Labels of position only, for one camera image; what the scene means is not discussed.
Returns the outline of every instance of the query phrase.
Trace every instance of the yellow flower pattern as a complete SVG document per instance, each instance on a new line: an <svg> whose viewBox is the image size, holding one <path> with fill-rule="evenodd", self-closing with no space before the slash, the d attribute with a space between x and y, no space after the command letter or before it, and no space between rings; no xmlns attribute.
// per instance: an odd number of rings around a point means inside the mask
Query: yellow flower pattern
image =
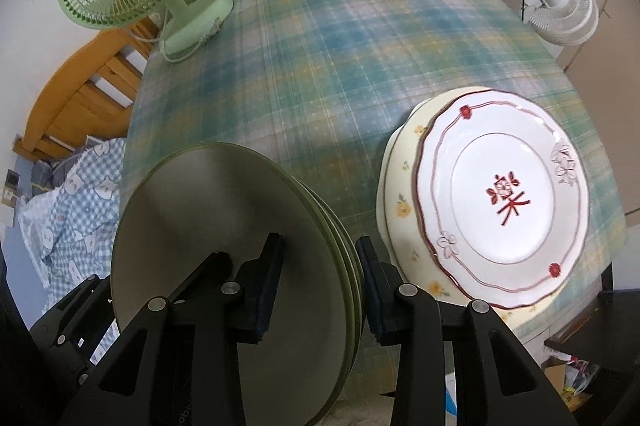
<svg viewBox="0 0 640 426"><path fill-rule="evenodd" d="M402 194L398 197L398 203L396 204L396 215L400 218L406 218L411 214L411 206L407 202Z"/></svg>
<svg viewBox="0 0 640 426"><path fill-rule="evenodd" d="M450 296L451 295L445 290L445 288L442 285L440 285L439 282L436 282L436 281L432 281L430 284L428 284L426 290L434 298L437 298L439 296Z"/></svg>

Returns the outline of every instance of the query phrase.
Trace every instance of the silver bolt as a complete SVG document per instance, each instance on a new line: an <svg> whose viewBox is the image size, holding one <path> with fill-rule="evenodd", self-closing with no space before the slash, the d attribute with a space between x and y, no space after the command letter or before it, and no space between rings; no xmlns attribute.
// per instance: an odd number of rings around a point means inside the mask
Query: silver bolt
<svg viewBox="0 0 640 426"><path fill-rule="evenodd" d="M222 290L222 294L227 294L230 296L238 293L238 291L240 290L240 285L234 281L228 281L222 284L220 290Z"/></svg>
<svg viewBox="0 0 640 426"><path fill-rule="evenodd" d="M158 312L164 309L165 305L166 303L164 301L164 298L158 297L158 298L153 298L151 301L149 301L147 307L152 312Z"/></svg>
<svg viewBox="0 0 640 426"><path fill-rule="evenodd" d="M403 283L402 285L400 285L398 287L398 292L402 295L402 296L415 296L416 294L418 294L418 287L416 287L415 285L411 285L410 283Z"/></svg>
<svg viewBox="0 0 640 426"><path fill-rule="evenodd" d="M471 308L479 314L486 314L491 307L486 301L473 300L471 303Z"/></svg>

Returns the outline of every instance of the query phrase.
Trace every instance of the red flower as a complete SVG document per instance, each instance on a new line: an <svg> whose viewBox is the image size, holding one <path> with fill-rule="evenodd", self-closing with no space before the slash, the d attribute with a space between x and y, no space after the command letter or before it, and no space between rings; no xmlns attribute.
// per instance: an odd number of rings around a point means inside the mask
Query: red flower
<svg viewBox="0 0 640 426"><path fill-rule="evenodd" d="M471 119L471 108L469 108L468 104L460 108L460 113L462 113L463 119Z"/></svg>
<svg viewBox="0 0 640 426"><path fill-rule="evenodd" d="M551 274L551 278L557 278L558 276L560 276L561 272L562 268L558 263L552 263L549 266L549 274Z"/></svg>

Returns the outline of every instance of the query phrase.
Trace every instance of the tablecloth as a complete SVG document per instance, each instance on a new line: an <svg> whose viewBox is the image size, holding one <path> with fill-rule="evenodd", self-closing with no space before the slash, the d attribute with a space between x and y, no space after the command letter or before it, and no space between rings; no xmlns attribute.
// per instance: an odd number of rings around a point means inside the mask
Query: tablecloth
<svg viewBox="0 0 640 426"><path fill-rule="evenodd" d="M351 237L376 228L386 141L411 109L484 85L545 107L580 153L591 194L584 252L554 303L520 337L580 297L625 240L602 142L571 83L500 0L234 0L222 31L169 64L155 52L134 105L122 203L165 157L190 145L248 146L309 185ZM382 388L396 353L366 337L352 379Z"/></svg>

